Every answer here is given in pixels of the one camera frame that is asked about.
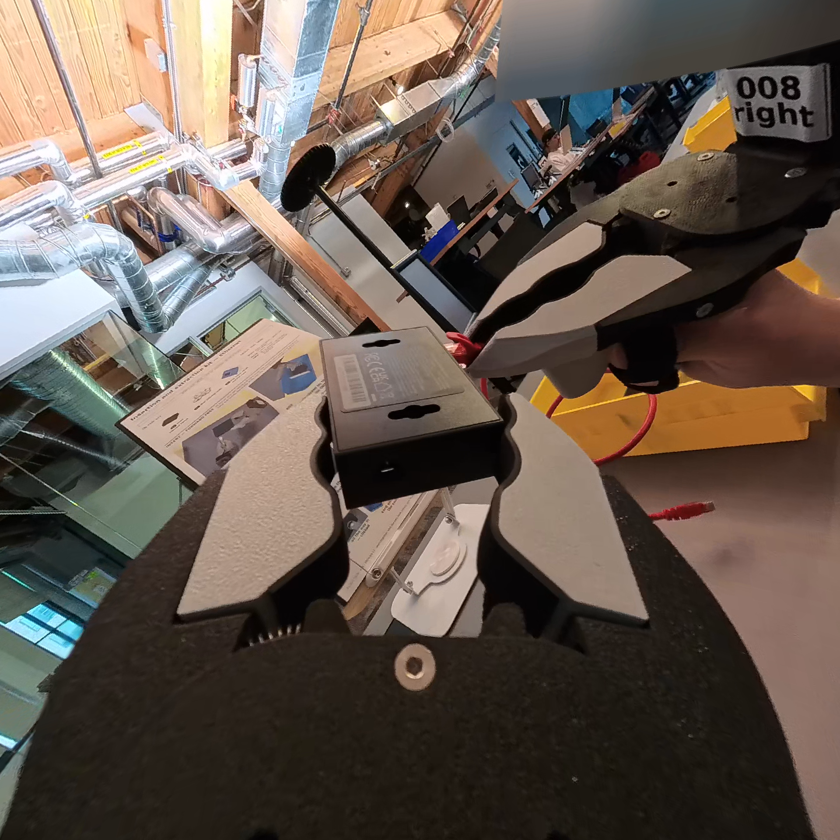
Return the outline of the blue plastic crate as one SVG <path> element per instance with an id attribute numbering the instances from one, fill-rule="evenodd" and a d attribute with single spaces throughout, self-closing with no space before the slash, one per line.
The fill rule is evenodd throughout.
<path id="1" fill-rule="evenodd" d="M 436 231 L 420 250 L 420 255 L 426 262 L 430 264 L 444 251 L 449 243 L 458 235 L 459 226 L 454 219 L 449 219 L 447 223 Z"/>

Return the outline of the grey standing panel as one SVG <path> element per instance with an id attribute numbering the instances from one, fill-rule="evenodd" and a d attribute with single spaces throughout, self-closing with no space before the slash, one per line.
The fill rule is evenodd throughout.
<path id="1" fill-rule="evenodd" d="M 458 292 L 418 252 L 392 267 L 394 278 L 444 332 L 466 333 L 476 315 Z"/>

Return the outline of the printed instruction sheet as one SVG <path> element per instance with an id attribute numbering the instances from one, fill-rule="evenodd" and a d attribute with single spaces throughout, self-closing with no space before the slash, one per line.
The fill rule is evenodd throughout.
<path id="1" fill-rule="evenodd" d="M 199 364 L 192 372 L 126 416 L 121 429 L 150 454 L 200 485 L 228 463 L 266 466 L 271 476 L 291 477 L 297 433 L 280 419 L 298 409 L 315 411 L 324 394 L 320 339 L 262 319 Z M 350 571 L 338 591 L 341 603 L 360 587 L 375 585 L 435 499 L 428 491 L 361 508 L 339 499 Z"/>

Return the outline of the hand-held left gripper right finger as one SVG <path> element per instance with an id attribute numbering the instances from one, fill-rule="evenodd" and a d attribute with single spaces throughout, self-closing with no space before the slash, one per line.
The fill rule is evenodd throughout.
<path id="1" fill-rule="evenodd" d="M 600 470 L 523 396 L 505 395 L 499 412 L 498 486 L 478 546 L 484 627 L 514 605 L 528 634 L 556 642 L 579 619 L 647 628 Z"/>

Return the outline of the black network switch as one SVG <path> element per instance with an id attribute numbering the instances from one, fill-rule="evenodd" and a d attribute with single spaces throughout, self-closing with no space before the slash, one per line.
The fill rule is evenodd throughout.
<path id="1" fill-rule="evenodd" d="M 429 329 L 324 340 L 321 353 L 348 508 L 496 474 L 505 423 Z"/>

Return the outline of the cluster of silver pipes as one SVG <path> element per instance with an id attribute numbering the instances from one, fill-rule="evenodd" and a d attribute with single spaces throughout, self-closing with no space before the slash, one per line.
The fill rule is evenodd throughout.
<path id="1" fill-rule="evenodd" d="M 96 156 L 105 163 L 103 176 L 92 166 L 70 164 L 60 147 L 37 140 L 2 156 L 2 178 L 44 166 L 51 179 L 2 199 L 2 230 L 33 220 L 56 218 L 66 225 L 93 220 L 103 206 L 180 170 L 200 175 L 219 192 L 262 175 L 267 144 L 229 141 L 210 150 L 197 142 L 175 143 L 164 133 L 152 133 Z"/>

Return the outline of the person's right hand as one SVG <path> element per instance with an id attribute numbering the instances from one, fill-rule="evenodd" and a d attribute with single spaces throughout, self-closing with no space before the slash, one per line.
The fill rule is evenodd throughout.
<path id="1" fill-rule="evenodd" d="M 839 300 L 774 270 L 738 306 L 675 328 L 680 369 L 733 389 L 839 386 Z"/>

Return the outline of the wooden standing desk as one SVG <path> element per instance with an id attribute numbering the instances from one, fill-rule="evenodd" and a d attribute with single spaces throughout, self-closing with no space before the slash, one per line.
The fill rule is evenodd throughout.
<path id="1" fill-rule="evenodd" d="M 522 205 L 514 194 L 519 184 L 517 178 L 507 184 L 500 192 L 480 204 L 479 210 L 472 214 L 469 222 L 458 230 L 458 234 L 431 260 L 432 266 L 438 266 L 448 256 L 460 253 L 467 255 L 480 245 L 480 240 L 501 225 L 505 217 L 515 218 L 522 211 Z"/>

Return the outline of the wooden post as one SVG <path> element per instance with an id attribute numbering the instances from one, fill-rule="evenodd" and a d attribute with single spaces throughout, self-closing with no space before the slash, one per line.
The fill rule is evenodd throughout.
<path id="1" fill-rule="evenodd" d="M 390 327 L 368 306 L 341 274 L 312 247 L 251 182 L 241 182 L 223 191 L 227 202 L 245 217 L 252 227 L 273 244 L 356 326 L 369 319 L 383 332 Z"/>

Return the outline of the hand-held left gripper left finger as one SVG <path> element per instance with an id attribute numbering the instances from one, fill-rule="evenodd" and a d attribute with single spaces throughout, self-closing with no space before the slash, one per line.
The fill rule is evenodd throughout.
<path id="1" fill-rule="evenodd" d="M 349 547 L 331 442 L 323 397 L 279 417 L 234 458 L 176 609 L 181 623 L 235 619 L 239 645 L 348 637 L 336 601 Z"/>

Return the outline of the metal ceiling duct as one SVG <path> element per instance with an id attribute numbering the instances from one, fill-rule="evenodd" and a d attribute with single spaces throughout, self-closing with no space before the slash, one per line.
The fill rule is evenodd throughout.
<path id="1" fill-rule="evenodd" d="M 383 106 L 378 106 L 376 119 L 341 135 L 331 142 L 335 153 L 332 170 L 338 170 L 358 154 L 399 140 L 428 123 L 435 115 L 445 113 L 448 106 L 468 89 L 485 68 L 501 36 L 501 24 L 490 31 L 477 52 L 468 54 L 447 77 L 428 80 Z"/>

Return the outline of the black metal pole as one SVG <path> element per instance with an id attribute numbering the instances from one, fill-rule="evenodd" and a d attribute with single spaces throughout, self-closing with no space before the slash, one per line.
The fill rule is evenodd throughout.
<path id="1" fill-rule="evenodd" d="M 392 272 L 392 267 L 399 260 L 395 262 L 389 259 L 326 192 L 325 185 L 333 172 L 334 164 L 335 153 L 331 145 L 323 143 L 310 148 L 287 174 L 280 193 L 281 205 L 289 212 L 300 212 L 308 207 L 314 198 L 321 199 L 373 259 L 401 286 Z"/>

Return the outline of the yellow plastic bin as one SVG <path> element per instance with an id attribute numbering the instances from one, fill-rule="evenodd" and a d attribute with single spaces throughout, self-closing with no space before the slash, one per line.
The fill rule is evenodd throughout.
<path id="1" fill-rule="evenodd" d="M 736 140 L 729 97 L 725 97 L 688 127 L 683 144 L 688 152 L 701 153 L 724 151 Z"/>
<path id="2" fill-rule="evenodd" d="M 732 390 L 679 374 L 658 397 L 655 420 L 630 456 L 805 440 L 826 420 L 827 391 L 816 385 Z M 564 399 L 552 421 L 595 459 L 626 444 L 642 426 L 648 397 L 605 373 L 582 397 Z"/>

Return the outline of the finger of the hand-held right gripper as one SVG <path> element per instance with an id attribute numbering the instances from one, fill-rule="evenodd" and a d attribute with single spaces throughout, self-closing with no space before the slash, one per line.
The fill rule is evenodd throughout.
<path id="1" fill-rule="evenodd" d="M 466 337 L 473 342 L 488 342 L 501 329 L 536 312 L 543 303 L 559 299 L 560 273 L 596 255 L 605 241 L 603 226 L 584 222 L 523 260 L 492 292 L 469 325 Z"/>
<path id="2" fill-rule="evenodd" d="M 581 289 L 542 304 L 519 323 L 497 331 L 469 372 L 491 378 L 549 370 L 597 352 L 596 327 L 690 272 L 664 255 L 625 255 L 595 271 Z"/>

